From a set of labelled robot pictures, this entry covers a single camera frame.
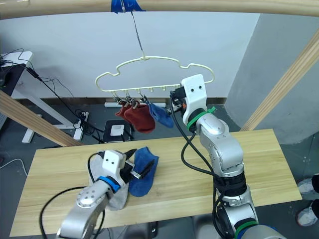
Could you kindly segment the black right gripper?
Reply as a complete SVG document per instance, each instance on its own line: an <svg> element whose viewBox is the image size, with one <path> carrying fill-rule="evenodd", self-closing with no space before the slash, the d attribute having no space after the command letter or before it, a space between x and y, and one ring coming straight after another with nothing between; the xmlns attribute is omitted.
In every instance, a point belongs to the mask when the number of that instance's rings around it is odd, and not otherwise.
<svg viewBox="0 0 319 239"><path fill-rule="evenodd" d="M182 112L186 110L186 93L183 86L170 91L170 112Z"/></svg>

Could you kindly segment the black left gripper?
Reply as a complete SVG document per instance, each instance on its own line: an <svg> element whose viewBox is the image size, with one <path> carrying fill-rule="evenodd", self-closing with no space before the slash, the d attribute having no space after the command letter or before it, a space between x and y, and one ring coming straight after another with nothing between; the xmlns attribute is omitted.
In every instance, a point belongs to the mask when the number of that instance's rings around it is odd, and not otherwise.
<svg viewBox="0 0 319 239"><path fill-rule="evenodd" d="M121 179L125 184L129 184L133 179L143 179L152 169L155 160L150 161L143 170L138 173L134 170L134 164L129 161L129 159L134 155L137 149L131 149L125 152L126 161L124 167L121 169Z"/></svg>

